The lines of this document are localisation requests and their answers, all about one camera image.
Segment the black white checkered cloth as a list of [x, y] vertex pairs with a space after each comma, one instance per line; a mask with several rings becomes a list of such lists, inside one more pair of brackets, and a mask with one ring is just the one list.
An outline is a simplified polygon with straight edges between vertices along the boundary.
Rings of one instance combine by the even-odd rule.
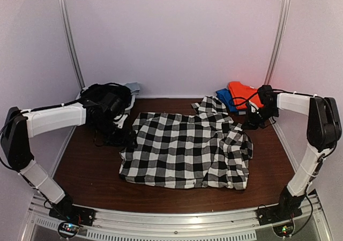
[[132, 128], [135, 148], [121, 152], [119, 176], [170, 189], [244, 190], [253, 144], [216, 97], [192, 105], [194, 115], [142, 112]]

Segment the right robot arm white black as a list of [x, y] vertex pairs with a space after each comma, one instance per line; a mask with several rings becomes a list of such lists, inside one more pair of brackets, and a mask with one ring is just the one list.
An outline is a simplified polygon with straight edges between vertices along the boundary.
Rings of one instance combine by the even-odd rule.
[[288, 219], [304, 200], [308, 187], [319, 174], [324, 161], [335, 151], [342, 135], [337, 103], [332, 97], [302, 94], [262, 85], [244, 99], [247, 117], [243, 129], [264, 128], [265, 122], [278, 117], [281, 110], [307, 117], [307, 148], [293, 178], [284, 187], [275, 208], [279, 220]]

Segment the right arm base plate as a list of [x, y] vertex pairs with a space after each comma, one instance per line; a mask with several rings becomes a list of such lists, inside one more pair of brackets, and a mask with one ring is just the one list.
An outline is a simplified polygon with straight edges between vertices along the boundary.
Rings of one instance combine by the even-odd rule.
[[259, 225], [274, 224], [290, 220], [292, 217], [301, 216], [301, 202], [302, 200], [298, 199], [280, 199], [276, 205], [258, 207], [255, 213]]

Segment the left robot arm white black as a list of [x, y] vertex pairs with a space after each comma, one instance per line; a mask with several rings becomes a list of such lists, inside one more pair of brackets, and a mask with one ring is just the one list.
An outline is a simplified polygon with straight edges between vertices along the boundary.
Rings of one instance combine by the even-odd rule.
[[136, 147], [135, 133], [118, 124], [125, 117], [129, 101], [129, 96], [120, 97], [106, 91], [81, 95], [75, 101], [45, 108], [12, 107], [1, 129], [1, 148], [5, 155], [1, 164], [21, 175], [56, 206], [56, 213], [64, 221], [71, 222], [77, 217], [72, 199], [36, 162], [29, 139], [65, 127], [89, 124], [102, 133], [106, 145]]

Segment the orange t-shirt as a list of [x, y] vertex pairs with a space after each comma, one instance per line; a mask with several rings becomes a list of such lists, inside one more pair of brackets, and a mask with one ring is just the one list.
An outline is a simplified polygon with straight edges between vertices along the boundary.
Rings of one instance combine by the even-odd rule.
[[239, 81], [231, 81], [228, 84], [228, 90], [232, 95], [233, 105], [237, 109], [246, 109], [246, 103], [248, 101], [252, 102], [257, 108], [262, 108], [263, 105], [258, 96], [258, 89], [246, 86]]

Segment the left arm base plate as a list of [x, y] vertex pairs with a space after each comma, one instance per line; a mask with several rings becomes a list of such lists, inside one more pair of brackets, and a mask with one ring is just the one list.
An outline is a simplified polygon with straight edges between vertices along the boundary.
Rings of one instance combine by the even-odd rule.
[[95, 210], [73, 204], [73, 200], [69, 197], [64, 197], [59, 203], [50, 203], [51, 209], [49, 216], [67, 221], [76, 225], [92, 226]]

